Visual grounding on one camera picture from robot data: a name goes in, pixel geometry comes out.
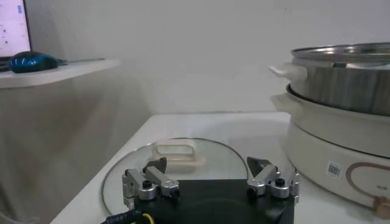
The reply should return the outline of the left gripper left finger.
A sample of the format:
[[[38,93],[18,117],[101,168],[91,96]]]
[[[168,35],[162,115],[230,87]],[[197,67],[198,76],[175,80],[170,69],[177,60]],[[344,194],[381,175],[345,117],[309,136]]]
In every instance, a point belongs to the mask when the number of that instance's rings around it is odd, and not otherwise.
[[[176,200],[180,197],[180,186],[177,180],[166,174],[166,157],[149,161],[142,171],[126,169],[122,174],[123,202],[129,208],[135,207],[134,199],[152,201],[158,195]]]

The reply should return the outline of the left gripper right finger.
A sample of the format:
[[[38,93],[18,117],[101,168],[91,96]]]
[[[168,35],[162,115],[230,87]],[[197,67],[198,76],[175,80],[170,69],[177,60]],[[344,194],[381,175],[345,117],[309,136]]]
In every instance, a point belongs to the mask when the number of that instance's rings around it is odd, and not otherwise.
[[[247,195],[255,200],[270,194],[271,197],[284,200],[292,198],[299,202],[300,173],[293,166],[280,170],[266,159],[247,157],[247,167],[252,176],[247,180]]]

